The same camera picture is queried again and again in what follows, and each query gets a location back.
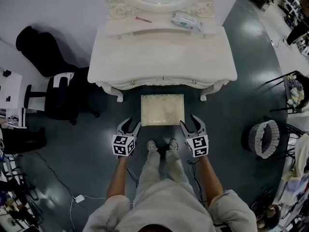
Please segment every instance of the beige textured mat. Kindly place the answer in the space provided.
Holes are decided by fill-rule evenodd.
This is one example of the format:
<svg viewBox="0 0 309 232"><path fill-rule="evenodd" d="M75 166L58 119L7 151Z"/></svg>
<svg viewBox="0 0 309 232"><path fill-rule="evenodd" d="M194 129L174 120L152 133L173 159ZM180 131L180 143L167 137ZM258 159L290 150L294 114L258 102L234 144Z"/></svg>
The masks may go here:
<svg viewBox="0 0 309 232"><path fill-rule="evenodd" d="M142 95L141 125L168 126L184 122L183 95Z"/></svg>

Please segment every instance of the black and white marker cube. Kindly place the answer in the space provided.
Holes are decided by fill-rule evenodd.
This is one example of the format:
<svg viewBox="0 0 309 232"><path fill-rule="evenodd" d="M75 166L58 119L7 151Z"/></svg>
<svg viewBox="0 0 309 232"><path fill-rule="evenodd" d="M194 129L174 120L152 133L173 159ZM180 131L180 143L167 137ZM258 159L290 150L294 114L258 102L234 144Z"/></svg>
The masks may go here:
<svg viewBox="0 0 309 232"><path fill-rule="evenodd" d="M135 148L134 137L114 135L112 137L112 152L118 156L128 156Z"/></svg>
<svg viewBox="0 0 309 232"><path fill-rule="evenodd" d="M187 138L187 147L193 157L208 155L208 136Z"/></svg>

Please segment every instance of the white cabinet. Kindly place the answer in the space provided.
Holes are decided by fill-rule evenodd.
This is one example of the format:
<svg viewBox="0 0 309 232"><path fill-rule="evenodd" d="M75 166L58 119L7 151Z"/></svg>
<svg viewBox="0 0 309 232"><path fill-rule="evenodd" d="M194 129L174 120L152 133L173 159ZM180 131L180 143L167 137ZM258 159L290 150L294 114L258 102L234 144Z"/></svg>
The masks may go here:
<svg viewBox="0 0 309 232"><path fill-rule="evenodd" d="M8 77L4 77L2 74L3 72L0 72L0 108L18 108L22 76L11 73Z"/></svg>
<svg viewBox="0 0 309 232"><path fill-rule="evenodd" d="M88 81L123 101L119 90L142 85L188 85L200 99L237 79L230 45L214 19L213 0L107 0L107 25L98 29ZM173 24L182 11L197 20L200 33Z"/></svg>

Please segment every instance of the carved decoration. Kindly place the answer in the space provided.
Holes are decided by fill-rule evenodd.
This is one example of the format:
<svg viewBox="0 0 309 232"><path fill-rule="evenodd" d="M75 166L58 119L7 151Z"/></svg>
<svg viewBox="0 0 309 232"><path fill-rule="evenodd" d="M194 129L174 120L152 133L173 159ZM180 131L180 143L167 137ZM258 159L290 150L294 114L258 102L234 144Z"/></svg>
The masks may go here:
<svg viewBox="0 0 309 232"><path fill-rule="evenodd" d="M108 12L111 18L122 19L128 15L135 15L138 9L122 0L107 0Z"/></svg>
<svg viewBox="0 0 309 232"><path fill-rule="evenodd" d="M131 6L123 0L107 0L107 3L109 5L108 11L110 18L122 19L127 16L134 16L137 12L141 11L141 9ZM214 17L213 0L198 0L191 6L179 10L202 18Z"/></svg>
<svg viewBox="0 0 309 232"><path fill-rule="evenodd" d="M199 0L192 4L192 6L181 9L180 11L202 18L213 17L213 0Z"/></svg>

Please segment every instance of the round basket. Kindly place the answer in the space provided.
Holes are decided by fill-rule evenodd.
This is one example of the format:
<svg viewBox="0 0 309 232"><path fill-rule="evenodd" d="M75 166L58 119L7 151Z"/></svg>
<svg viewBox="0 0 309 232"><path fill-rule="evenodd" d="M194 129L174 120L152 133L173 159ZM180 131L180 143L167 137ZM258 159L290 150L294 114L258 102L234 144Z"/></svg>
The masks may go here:
<svg viewBox="0 0 309 232"><path fill-rule="evenodd" d="M278 147L280 133L274 120L257 124L249 132L249 149L263 159L270 157Z"/></svg>

